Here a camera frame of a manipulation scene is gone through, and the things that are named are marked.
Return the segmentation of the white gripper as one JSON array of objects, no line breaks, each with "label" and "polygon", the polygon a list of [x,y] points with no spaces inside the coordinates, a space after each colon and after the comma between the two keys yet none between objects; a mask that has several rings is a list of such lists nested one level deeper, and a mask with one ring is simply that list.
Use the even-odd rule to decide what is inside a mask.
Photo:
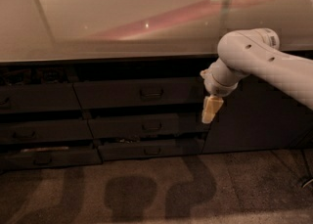
[{"label": "white gripper", "polygon": [[209,124],[224,104],[222,97],[227,97],[237,88],[239,77],[222,61],[202,70],[201,77],[206,91],[212,95],[204,98],[201,113],[201,121]]}]

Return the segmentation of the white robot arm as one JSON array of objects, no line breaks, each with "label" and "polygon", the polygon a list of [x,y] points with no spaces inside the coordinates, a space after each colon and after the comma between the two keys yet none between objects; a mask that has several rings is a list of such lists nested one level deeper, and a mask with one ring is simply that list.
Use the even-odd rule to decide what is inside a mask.
[{"label": "white robot arm", "polygon": [[257,76],[309,109],[313,109],[313,61],[279,50],[280,38],[270,28],[237,30],[218,42],[218,59],[201,72],[208,95],[201,121],[210,123],[240,80]]}]

